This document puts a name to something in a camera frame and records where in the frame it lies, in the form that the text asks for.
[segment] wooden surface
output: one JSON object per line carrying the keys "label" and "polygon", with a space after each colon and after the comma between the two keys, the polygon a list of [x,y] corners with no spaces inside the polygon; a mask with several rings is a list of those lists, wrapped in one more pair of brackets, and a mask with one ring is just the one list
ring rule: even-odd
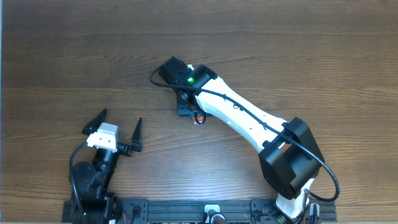
{"label": "wooden surface", "polygon": [[[193,125],[150,72],[212,68],[264,111],[306,121],[341,184],[339,221],[398,220],[398,2],[4,0],[2,221],[59,222],[68,160],[103,108],[144,150],[111,190],[150,200],[275,198],[257,153],[216,118]],[[78,160],[91,160],[86,149]],[[332,195],[323,170],[313,191]]]}

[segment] tabletop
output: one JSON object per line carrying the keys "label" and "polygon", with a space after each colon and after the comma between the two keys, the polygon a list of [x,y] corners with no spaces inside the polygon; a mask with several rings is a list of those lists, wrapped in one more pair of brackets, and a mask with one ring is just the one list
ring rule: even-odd
{"label": "tabletop", "polygon": [[[150,72],[176,56],[312,130],[341,185],[339,221],[398,220],[398,2],[4,0],[4,222],[59,222],[68,161],[103,108],[128,142],[110,190],[149,200],[276,198],[256,150],[216,117],[176,113]],[[81,151],[90,161],[95,151]],[[321,170],[312,190],[331,196]]]}

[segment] wooden table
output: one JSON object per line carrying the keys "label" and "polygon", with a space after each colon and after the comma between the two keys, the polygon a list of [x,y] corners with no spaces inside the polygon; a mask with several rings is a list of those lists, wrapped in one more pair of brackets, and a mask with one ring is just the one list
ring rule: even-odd
{"label": "wooden table", "polygon": [[[209,66],[241,96],[306,121],[341,184],[339,221],[398,219],[397,1],[4,0],[2,221],[59,222],[68,160],[103,108],[144,150],[111,190],[150,200],[275,198],[257,152],[217,118],[176,114],[150,72]],[[91,160],[86,149],[78,160]],[[313,191],[332,195],[323,170]]]}

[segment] white arm segment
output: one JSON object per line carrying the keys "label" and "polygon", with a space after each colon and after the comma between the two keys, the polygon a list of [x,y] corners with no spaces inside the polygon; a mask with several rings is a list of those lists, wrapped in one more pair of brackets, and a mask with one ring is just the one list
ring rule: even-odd
{"label": "white arm segment", "polygon": [[[282,127],[282,123],[286,122],[284,119],[277,118],[260,110],[236,94],[230,87],[228,87],[222,78],[218,77],[215,80],[211,79],[204,86],[202,86],[202,89],[215,91],[231,97],[242,106],[247,108],[254,115],[256,115],[263,122],[266,122],[269,126],[278,131],[283,131],[284,127]],[[230,125],[235,131],[246,138],[254,146],[258,153],[264,149],[262,143],[265,140],[272,142],[272,140],[277,137],[277,135],[272,131],[268,129],[265,130],[261,124],[259,124],[246,112],[235,109],[232,102],[224,100],[222,97],[201,92],[198,96],[196,96],[196,99],[203,111],[216,116]]]}

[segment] robotic arm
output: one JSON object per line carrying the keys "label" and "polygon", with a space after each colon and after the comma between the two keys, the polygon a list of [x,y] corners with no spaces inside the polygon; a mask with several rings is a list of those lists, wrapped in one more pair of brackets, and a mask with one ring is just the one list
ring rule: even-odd
{"label": "robotic arm", "polygon": [[[222,78],[204,65],[194,69],[172,57],[158,70],[168,85],[152,80],[157,70],[150,80],[156,85],[174,89],[180,116],[194,116],[197,122],[198,115],[204,118],[216,116],[253,145],[259,153],[264,178],[279,194],[277,208],[290,221],[297,221],[308,203],[307,190],[321,167],[319,160],[324,162],[308,125],[299,118],[288,123],[260,110],[235,93]],[[284,144],[291,145],[282,152]],[[305,147],[317,159],[298,146]]]}

